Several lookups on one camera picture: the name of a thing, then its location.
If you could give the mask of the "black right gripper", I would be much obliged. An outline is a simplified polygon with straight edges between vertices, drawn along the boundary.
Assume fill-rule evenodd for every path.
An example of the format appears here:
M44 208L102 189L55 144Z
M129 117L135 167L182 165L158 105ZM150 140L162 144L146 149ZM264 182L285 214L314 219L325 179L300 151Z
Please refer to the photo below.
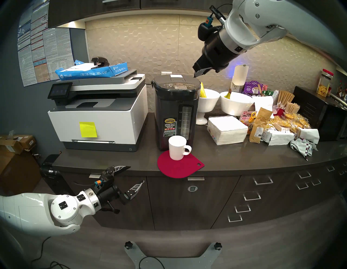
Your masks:
M193 65L195 78L212 69L217 73L226 69L240 55L240 46L232 41L231 49L226 47L219 31L200 31L200 40L204 41L204 47L202 55Z

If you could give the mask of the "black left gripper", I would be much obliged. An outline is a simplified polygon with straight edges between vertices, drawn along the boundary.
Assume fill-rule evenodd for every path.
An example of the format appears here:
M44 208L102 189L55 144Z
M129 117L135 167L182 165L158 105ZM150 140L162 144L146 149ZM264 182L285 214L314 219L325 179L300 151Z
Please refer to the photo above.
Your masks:
M105 170L106 175L117 176L120 173L125 172L130 169L131 166L111 166ZM130 200L132 200L142 185L144 184L144 180L140 181L138 184L132 186L125 193L122 193L119 188L115 185L97 187L97 198L100 202L101 210L116 210L111 204L111 201L119 199L123 205L126 205Z

